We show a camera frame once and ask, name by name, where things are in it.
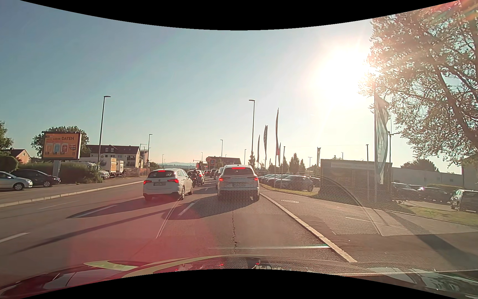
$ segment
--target lamp post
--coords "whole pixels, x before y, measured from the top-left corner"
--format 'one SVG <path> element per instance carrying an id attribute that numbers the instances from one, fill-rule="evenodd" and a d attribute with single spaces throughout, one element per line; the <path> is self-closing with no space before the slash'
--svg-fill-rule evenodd
<path id="1" fill-rule="evenodd" d="M 252 156 L 254 156 L 254 117 L 256 116 L 256 100 L 249 99 L 250 102 L 254 102 L 254 108 L 252 110 Z"/>
<path id="2" fill-rule="evenodd" d="M 107 97 L 111 97 L 111 96 L 103 96 L 103 114 L 101 115 L 101 131 L 99 133 L 99 153 L 97 154 L 97 165 L 99 165 L 99 161 L 101 159 L 101 140 L 103 138 L 103 119 L 105 116 L 105 100 Z"/>

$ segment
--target car wheel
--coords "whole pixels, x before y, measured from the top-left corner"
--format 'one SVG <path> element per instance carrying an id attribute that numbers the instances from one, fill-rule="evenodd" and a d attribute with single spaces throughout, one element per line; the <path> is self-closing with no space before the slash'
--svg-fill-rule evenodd
<path id="1" fill-rule="evenodd" d="M 17 182 L 17 183 L 14 184 L 14 186 L 12 187 L 12 189 L 14 189 L 15 191 L 23 190 L 23 188 L 25 188 L 25 185 L 23 185 L 23 184 L 20 183 L 20 182 Z"/>

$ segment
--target car hood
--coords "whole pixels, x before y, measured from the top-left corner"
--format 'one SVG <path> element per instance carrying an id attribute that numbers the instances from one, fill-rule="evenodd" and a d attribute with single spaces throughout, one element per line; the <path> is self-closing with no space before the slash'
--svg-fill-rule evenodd
<path id="1" fill-rule="evenodd" d="M 0 298 L 19 299 L 93 282 L 202 269 L 263 269 L 315 272 L 384 282 L 455 298 L 478 298 L 473 271 L 436 272 L 402 264 L 348 263 L 267 255 L 214 255 L 158 262 L 95 261 L 0 287 Z"/>

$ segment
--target roof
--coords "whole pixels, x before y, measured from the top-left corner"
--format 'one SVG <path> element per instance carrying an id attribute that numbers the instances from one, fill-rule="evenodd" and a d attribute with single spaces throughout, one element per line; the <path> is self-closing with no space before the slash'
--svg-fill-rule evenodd
<path id="1" fill-rule="evenodd" d="M 23 151 L 25 151 L 24 148 L 12 148 L 12 149 L 5 149 L 3 150 L 4 152 L 10 152 L 10 155 L 11 156 L 14 156 L 14 157 L 17 157 L 19 156 Z"/>
<path id="2" fill-rule="evenodd" d="M 99 152 L 99 145 L 95 144 L 87 144 L 88 147 L 93 154 L 97 154 Z M 139 146 L 131 146 L 131 145 L 101 145 L 101 153 L 114 153 L 114 154 L 137 154 L 139 150 Z"/>

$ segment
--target silver car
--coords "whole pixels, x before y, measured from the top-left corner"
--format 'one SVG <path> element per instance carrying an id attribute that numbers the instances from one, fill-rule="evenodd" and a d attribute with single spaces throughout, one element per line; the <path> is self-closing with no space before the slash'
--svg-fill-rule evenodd
<path id="1" fill-rule="evenodd" d="M 8 172 L 0 171 L 0 189 L 14 189 L 18 191 L 31 187 L 32 180 L 19 178 Z"/>

